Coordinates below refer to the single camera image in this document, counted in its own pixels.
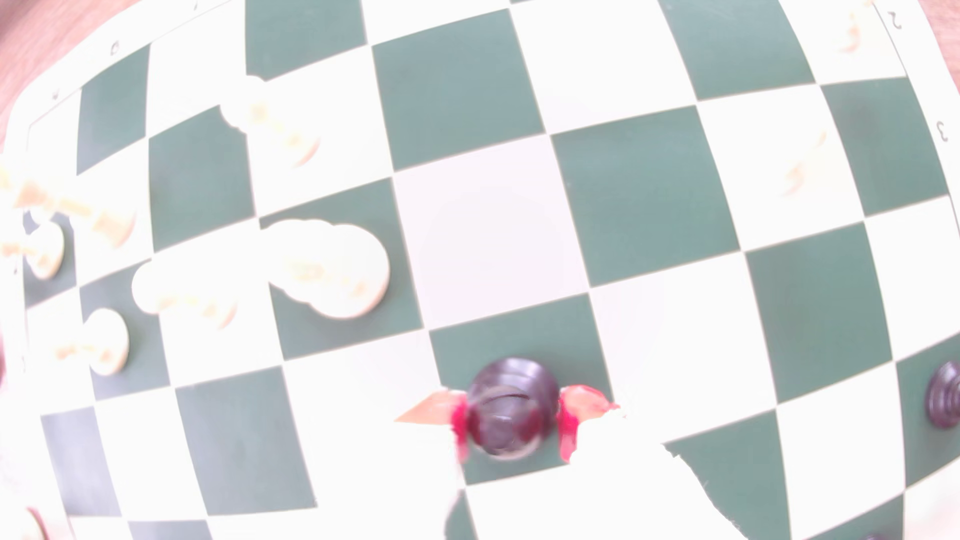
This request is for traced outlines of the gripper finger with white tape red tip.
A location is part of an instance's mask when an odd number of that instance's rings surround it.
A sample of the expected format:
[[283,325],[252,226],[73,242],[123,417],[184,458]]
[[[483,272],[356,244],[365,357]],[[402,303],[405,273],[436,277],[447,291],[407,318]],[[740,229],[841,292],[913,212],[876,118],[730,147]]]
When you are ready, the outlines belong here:
[[571,539],[745,539],[680,455],[593,387],[559,394]]
[[466,393],[442,387],[389,424],[394,539],[446,539],[463,491]]

